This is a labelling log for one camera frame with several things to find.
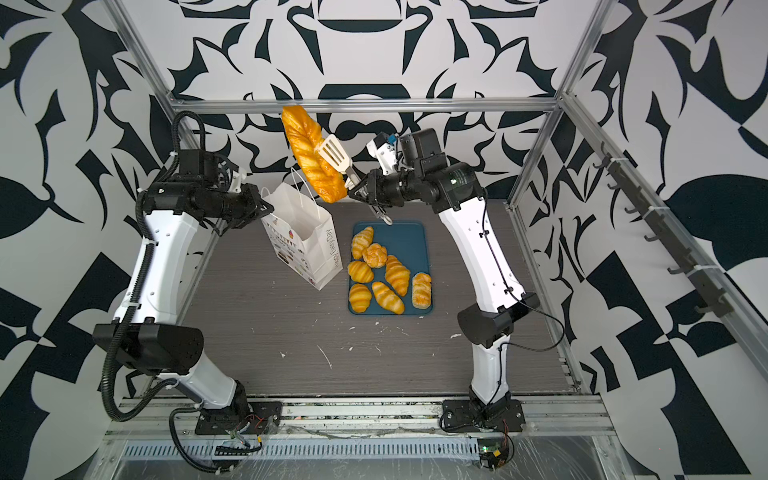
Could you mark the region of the long braided fake bread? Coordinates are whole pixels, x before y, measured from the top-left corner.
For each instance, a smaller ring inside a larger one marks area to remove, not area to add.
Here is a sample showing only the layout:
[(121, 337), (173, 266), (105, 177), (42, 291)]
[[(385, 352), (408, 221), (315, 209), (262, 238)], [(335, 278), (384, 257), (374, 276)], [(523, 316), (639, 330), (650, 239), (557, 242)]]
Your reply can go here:
[(316, 151), (324, 141), (321, 126), (299, 105), (284, 107), (281, 121), (292, 153), (314, 191), (326, 203), (346, 198), (342, 174)]

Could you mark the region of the white paper gift bag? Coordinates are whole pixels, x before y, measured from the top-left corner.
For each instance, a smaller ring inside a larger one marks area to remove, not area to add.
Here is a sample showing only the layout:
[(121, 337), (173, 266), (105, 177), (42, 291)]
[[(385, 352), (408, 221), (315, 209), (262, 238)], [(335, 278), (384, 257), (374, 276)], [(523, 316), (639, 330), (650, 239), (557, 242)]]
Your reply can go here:
[(266, 194), (274, 210), (261, 222), (278, 259), (321, 290), (342, 269), (335, 226), (331, 214), (298, 188), (303, 175), (292, 170), (291, 179)]

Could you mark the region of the round knotted fake bread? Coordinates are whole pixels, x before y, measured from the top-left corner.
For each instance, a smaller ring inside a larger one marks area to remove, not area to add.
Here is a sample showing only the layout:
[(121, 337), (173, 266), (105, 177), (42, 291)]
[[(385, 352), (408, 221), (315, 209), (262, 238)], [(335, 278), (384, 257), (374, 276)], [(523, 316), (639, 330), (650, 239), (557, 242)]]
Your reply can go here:
[(378, 269), (386, 265), (388, 250), (381, 244), (372, 243), (363, 251), (362, 258), (370, 268)]

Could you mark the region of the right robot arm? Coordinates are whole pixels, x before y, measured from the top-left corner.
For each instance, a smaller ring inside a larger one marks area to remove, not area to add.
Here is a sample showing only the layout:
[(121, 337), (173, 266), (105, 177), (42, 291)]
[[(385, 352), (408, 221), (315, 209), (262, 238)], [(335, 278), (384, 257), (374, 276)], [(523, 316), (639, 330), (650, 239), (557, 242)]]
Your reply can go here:
[(400, 137), (379, 134), (367, 145), (379, 166), (360, 176), (339, 140), (330, 135), (313, 152), (346, 175), (350, 198), (367, 204), (380, 219), (409, 201), (430, 206), (456, 243), (475, 290), (475, 304), (458, 322), (473, 345), (470, 392), (484, 409), (506, 402), (506, 349), (516, 321), (539, 305), (507, 263), (488, 215), (488, 195), (475, 171), (452, 163), (437, 133), (425, 129)]

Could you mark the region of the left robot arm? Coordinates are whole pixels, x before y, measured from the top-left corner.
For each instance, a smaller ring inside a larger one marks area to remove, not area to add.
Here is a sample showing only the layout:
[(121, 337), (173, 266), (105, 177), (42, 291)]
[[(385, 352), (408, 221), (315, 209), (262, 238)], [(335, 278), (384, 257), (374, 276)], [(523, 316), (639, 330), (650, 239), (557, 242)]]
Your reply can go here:
[[(242, 384), (207, 357), (200, 330), (181, 325), (178, 297), (188, 248), (204, 219), (240, 229), (273, 210), (253, 184), (220, 191), (199, 182), (156, 182), (139, 194), (142, 243), (129, 289), (114, 320), (93, 331), (94, 342), (106, 352), (100, 392), (112, 420), (136, 417), (164, 388), (179, 390), (228, 422), (238, 424), (248, 416)], [(115, 400), (122, 366), (159, 380), (129, 411), (120, 410)]]

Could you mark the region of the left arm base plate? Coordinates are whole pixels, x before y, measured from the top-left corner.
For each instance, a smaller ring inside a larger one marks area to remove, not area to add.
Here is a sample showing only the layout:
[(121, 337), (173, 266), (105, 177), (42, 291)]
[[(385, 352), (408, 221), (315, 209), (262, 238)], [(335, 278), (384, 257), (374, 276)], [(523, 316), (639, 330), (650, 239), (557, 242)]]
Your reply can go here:
[(239, 433), (264, 434), (280, 425), (283, 404), (280, 401), (250, 401), (247, 407), (202, 409), (195, 427), (197, 435)]

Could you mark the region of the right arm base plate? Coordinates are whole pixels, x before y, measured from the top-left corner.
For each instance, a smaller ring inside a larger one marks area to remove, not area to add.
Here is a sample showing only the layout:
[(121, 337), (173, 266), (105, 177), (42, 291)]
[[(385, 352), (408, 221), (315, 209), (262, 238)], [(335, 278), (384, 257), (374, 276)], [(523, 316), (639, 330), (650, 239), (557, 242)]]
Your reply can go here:
[(521, 403), (510, 397), (491, 406), (484, 406), (477, 399), (444, 400), (439, 418), (439, 427), (447, 433), (519, 433), (524, 430), (525, 424)]

